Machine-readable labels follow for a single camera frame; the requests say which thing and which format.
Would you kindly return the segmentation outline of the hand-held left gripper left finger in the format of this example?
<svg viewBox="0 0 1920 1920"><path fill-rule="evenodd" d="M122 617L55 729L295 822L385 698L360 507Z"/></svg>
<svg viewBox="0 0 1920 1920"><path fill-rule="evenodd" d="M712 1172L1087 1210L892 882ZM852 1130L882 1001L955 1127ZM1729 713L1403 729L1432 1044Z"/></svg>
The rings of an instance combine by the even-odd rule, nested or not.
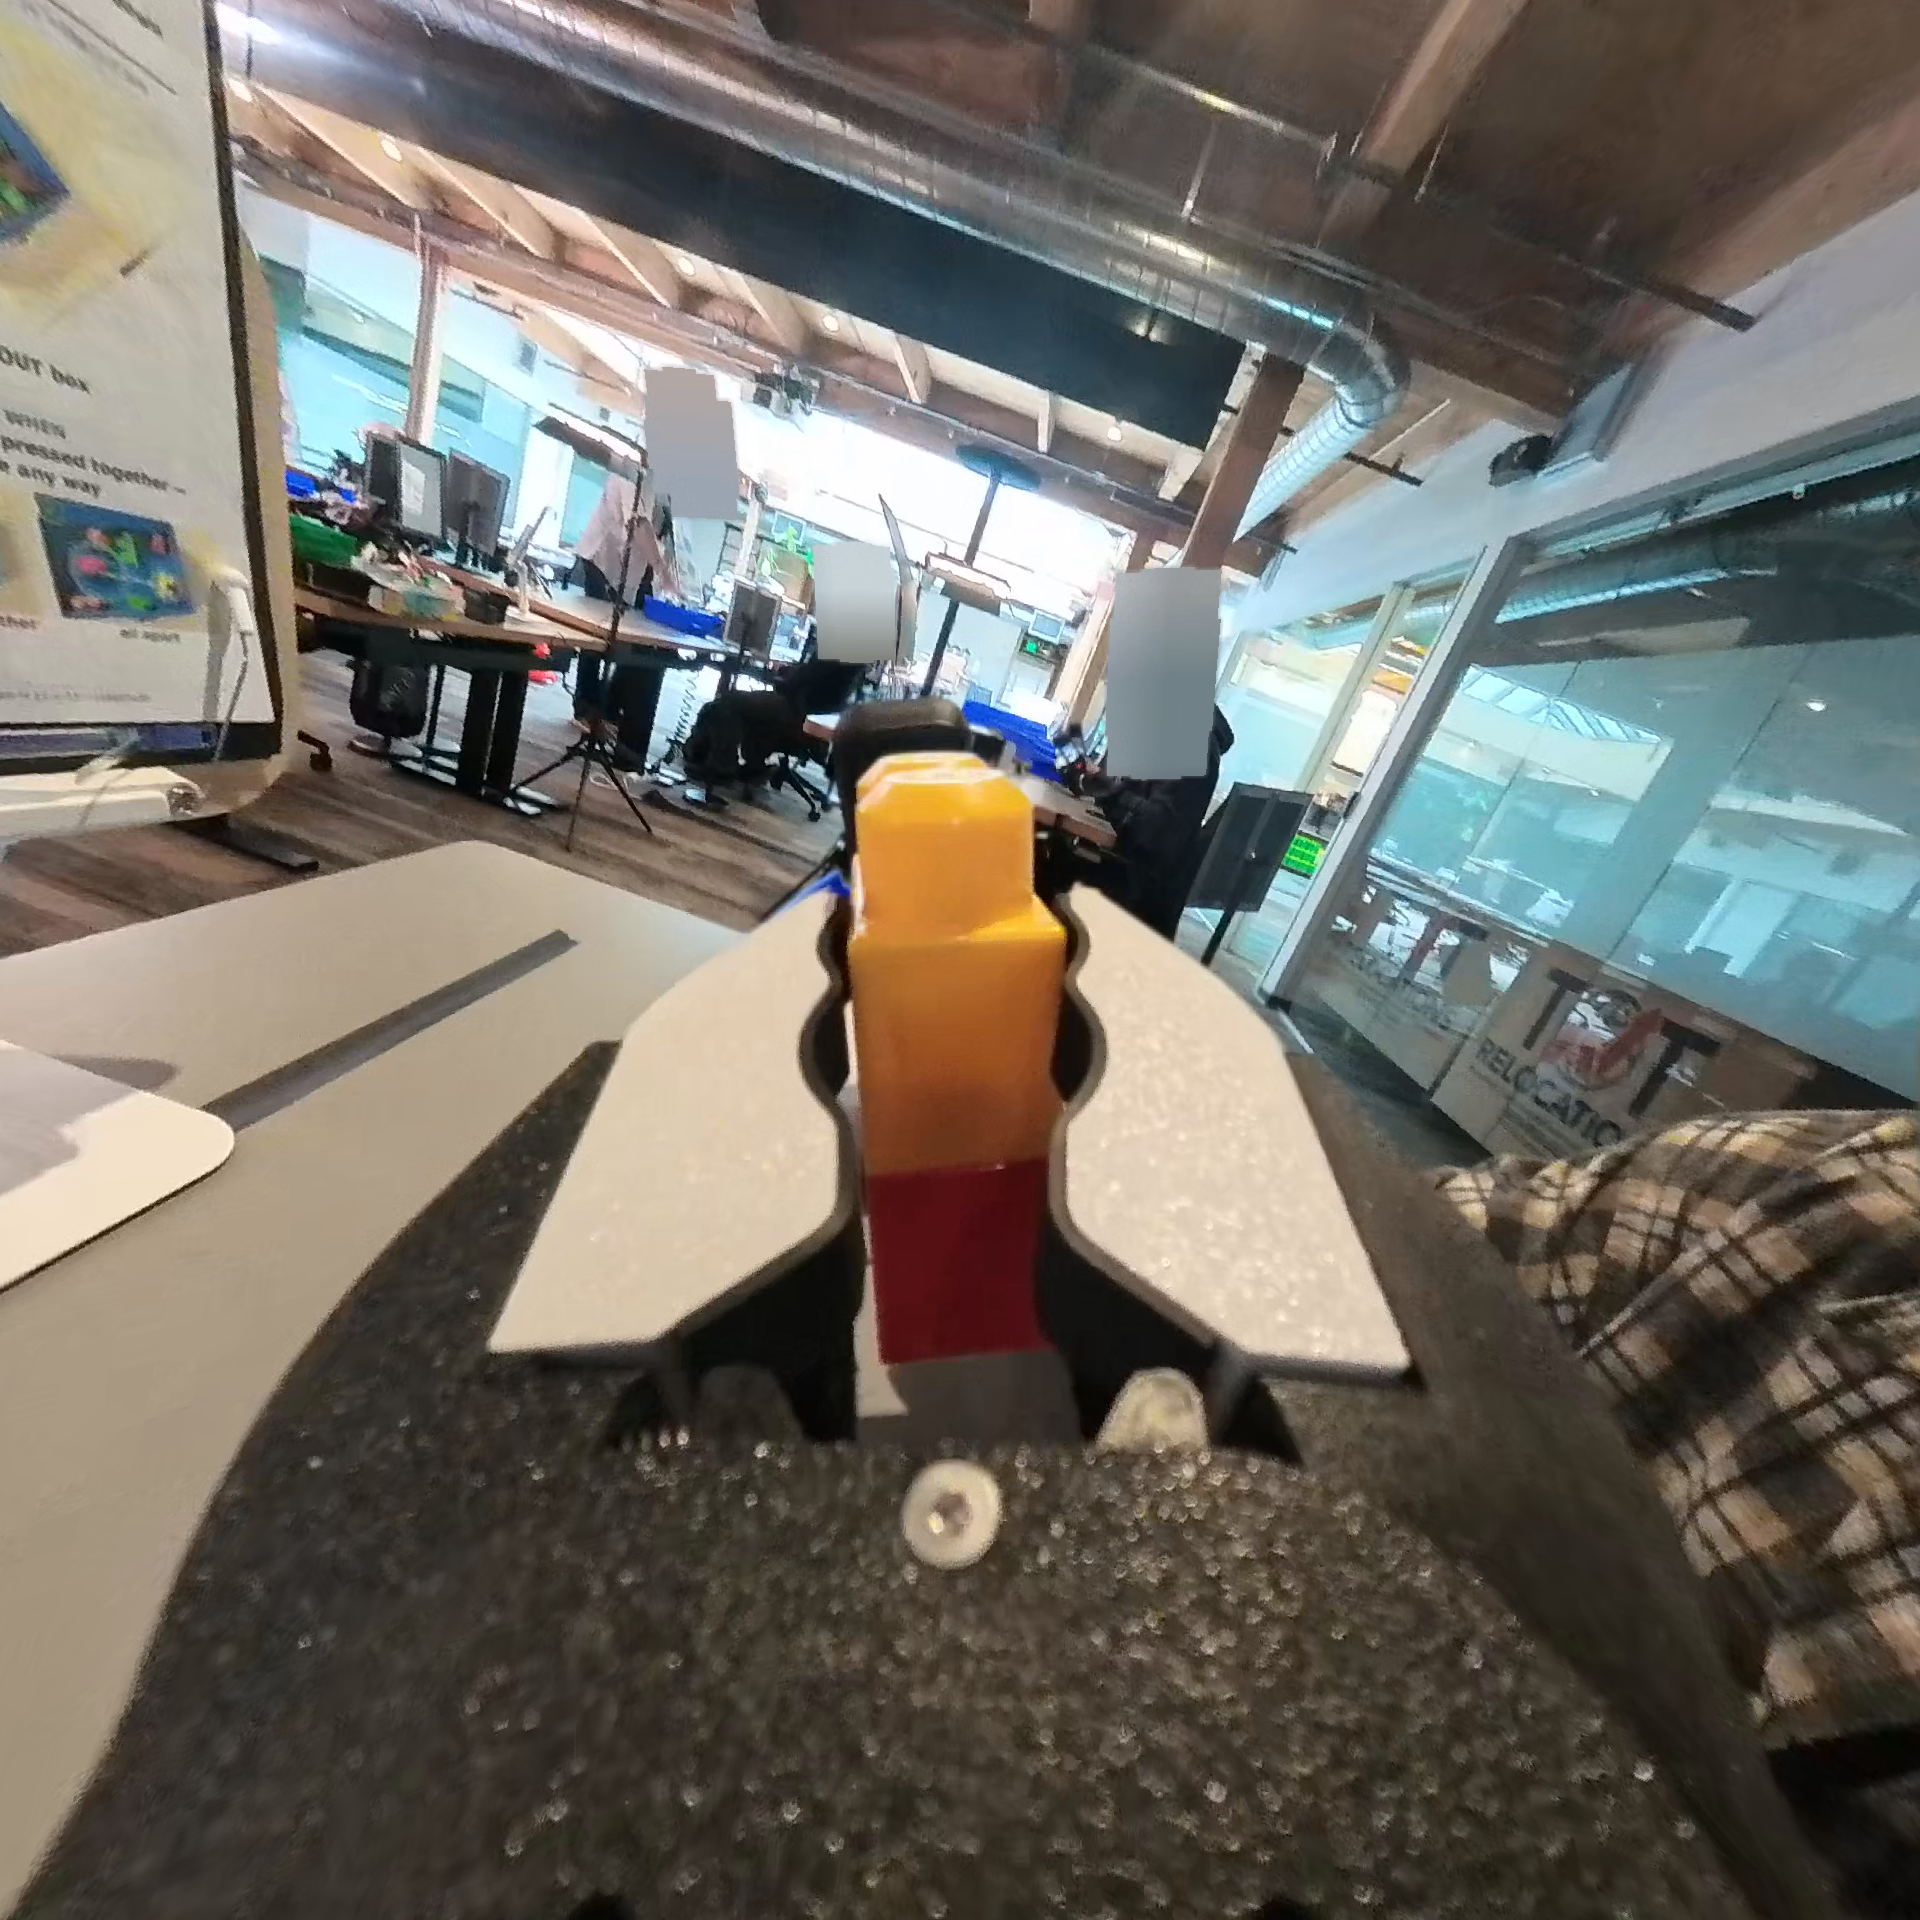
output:
<svg viewBox="0 0 1920 1920"><path fill-rule="evenodd" d="M846 901L807 892L617 1044L489 1333L499 1358L815 1365L852 1353L865 1245Z"/></svg>

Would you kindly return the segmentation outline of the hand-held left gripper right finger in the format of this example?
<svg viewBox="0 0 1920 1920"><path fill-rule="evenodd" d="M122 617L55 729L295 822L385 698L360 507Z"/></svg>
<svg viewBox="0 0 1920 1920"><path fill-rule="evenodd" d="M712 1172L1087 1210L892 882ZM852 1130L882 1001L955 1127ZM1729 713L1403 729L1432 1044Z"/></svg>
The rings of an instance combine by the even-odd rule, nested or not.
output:
<svg viewBox="0 0 1920 1920"><path fill-rule="evenodd" d="M1290 1057L1195 957L1091 888L1061 903L1088 1065L1052 1148L1066 1248L1269 1377L1404 1379L1410 1351Z"/></svg>

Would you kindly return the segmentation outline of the red mega block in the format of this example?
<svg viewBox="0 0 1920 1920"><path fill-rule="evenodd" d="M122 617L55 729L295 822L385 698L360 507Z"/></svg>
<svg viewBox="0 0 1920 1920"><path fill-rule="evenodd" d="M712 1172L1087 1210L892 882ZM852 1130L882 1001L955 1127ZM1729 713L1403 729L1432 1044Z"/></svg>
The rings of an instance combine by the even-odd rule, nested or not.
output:
<svg viewBox="0 0 1920 1920"><path fill-rule="evenodd" d="M1040 1353L1041 1159L876 1173L865 1185L877 1358Z"/></svg>

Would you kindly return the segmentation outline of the yellow one-stud block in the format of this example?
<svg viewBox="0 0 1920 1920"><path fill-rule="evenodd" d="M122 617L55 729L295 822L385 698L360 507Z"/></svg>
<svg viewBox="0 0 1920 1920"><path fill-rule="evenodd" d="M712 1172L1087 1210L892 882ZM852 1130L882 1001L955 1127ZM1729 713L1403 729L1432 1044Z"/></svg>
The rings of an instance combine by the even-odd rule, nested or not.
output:
<svg viewBox="0 0 1920 1920"><path fill-rule="evenodd" d="M871 1176L1044 1159L1066 928L1030 797L967 751L881 755L852 809L848 987Z"/></svg>

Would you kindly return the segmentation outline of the person's right forearm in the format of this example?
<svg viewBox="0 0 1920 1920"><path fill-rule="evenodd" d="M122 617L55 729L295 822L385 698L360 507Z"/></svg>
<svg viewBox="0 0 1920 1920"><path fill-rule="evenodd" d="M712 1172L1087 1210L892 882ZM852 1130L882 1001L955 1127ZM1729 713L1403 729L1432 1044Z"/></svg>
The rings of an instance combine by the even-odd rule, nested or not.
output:
<svg viewBox="0 0 1920 1920"><path fill-rule="evenodd" d="M1650 1478L1776 1745L1914 1730L1914 1112L1776 1112L1430 1185Z"/></svg>

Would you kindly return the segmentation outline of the black tripod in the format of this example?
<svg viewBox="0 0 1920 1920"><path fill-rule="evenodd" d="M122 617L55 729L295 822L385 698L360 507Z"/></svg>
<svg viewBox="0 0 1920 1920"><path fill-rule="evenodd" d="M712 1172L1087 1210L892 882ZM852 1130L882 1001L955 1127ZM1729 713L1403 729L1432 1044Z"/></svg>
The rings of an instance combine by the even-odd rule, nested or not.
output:
<svg viewBox="0 0 1920 1920"><path fill-rule="evenodd" d="M634 581L651 577L647 570L634 577L639 534L648 528L647 493L644 493L644 456L637 460L613 460L600 502L595 505L583 540L577 544L577 561L582 567L582 581L586 596L608 607L607 643L595 656L596 678L586 694L574 702L574 739L566 751L554 760L536 769L536 778L545 778L564 766L577 769L574 801L566 809L566 829L562 836L564 850L574 848L577 831L586 812L586 785L607 785L620 804L627 805L631 821L644 836L654 829L644 817L642 801L630 785L630 770L620 760L617 713L608 702L617 691L617 642L622 622L634 607Z"/></svg>

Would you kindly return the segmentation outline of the black floor sign display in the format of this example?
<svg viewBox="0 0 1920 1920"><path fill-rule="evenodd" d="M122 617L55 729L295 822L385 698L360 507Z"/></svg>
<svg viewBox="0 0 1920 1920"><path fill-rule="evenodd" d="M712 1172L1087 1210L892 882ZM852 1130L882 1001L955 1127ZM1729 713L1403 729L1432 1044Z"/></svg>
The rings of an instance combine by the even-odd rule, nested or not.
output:
<svg viewBox="0 0 1920 1920"><path fill-rule="evenodd" d="M1233 919L1266 901L1284 855L1312 805L1310 791L1233 781L1199 832L1199 866L1185 911L1215 913L1199 954L1211 968Z"/></svg>

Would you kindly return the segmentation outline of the printed cardboard box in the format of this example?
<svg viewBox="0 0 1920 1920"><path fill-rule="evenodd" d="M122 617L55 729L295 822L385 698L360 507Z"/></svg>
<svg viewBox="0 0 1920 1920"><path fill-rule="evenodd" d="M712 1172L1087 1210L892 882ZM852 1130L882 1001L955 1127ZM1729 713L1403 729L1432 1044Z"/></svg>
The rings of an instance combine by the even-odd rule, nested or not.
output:
<svg viewBox="0 0 1920 1920"><path fill-rule="evenodd" d="M1489 1156L1547 1161L1694 1120L1899 1112L1914 1095L1548 944L1488 1005L1430 1101Z"/></svg>

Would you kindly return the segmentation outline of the black ceiling panel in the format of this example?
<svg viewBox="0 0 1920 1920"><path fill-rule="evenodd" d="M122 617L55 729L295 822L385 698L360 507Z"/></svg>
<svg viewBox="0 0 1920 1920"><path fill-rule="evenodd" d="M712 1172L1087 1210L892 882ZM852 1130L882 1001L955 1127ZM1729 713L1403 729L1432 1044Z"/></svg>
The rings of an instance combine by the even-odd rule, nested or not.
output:
<svg viewBox="0 0 1920 1920"><path fill-rule="evenodd" d="M1213 329L600 87L535 74L514 102L586 212L1167 439L1211 437L1243 352Z"/></svg>

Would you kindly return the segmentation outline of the long wooden desk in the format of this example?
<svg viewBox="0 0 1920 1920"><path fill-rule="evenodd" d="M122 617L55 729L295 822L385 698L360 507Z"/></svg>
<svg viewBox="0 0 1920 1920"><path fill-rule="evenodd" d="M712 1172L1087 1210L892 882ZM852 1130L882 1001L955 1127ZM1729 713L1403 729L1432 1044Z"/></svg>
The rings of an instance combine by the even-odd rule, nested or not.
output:
<svg viewBox="0 0 1920 1920"><path fill-rule="evenodd" d="M559 668L569 659L607 659L611 666L644 663L654 673L717 668L723 678L763 668L763 659L733 646L664 628L651 618L611 611L611 618L549 618L509 611L503 622L470 617L426 617L378 611L324 586L295 586L301 637L319 646L382 668L462 673L467 698L459 742L437 744L436 696L414 751L393 751L391 763L411 778L443 785L518 817L539 817L559 809L541 791L552 769L519 769L525 683L536 668Z"/></svg>

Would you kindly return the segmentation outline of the pair of desk monitors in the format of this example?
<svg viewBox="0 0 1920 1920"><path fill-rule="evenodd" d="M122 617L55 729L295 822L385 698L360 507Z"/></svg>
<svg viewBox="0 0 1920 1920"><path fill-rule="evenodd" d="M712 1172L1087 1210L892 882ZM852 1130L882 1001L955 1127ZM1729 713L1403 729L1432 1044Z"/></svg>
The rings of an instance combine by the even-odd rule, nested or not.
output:
<svg viewBox="0 0 1920 1920"><path fill-rule="evenodd" d="M450 553L459 567L496 571L509 478L465 452L440 452L404 436L365 436L363 493L373 524L418 546Z"/></svg>

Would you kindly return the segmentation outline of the wooden instruction sheet board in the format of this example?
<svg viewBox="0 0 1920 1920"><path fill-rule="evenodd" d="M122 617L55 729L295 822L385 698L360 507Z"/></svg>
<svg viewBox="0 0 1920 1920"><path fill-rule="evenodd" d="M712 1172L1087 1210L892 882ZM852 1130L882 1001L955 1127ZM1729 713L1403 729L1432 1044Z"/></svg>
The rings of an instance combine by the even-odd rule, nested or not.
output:
<svg viewBox="0 0 1920 1920"><path fill-rule="evenodd" d="M4 770L179 770L294 730L273 315L204 3L3 5Z"/></svg>

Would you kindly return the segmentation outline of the silver ventilation duct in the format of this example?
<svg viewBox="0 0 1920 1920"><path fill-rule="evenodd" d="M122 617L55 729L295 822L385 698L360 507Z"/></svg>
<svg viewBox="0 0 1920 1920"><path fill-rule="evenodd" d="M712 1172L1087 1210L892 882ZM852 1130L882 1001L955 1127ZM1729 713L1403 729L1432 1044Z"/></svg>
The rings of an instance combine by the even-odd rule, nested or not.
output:
<svg viewBox="0 0 1920 1920"><path fill-rule="evenodd" d="M549 126L514 102L535 74L600 87L1260 347L1325 398L1284 436L1250 516L1347 460L1410 382L1377 300L1299 249L1213 237L1160 193L1040 136L694 23L679 5L229 5L220 35L256 87L574 203L546 168L559 157Z"/></svg>

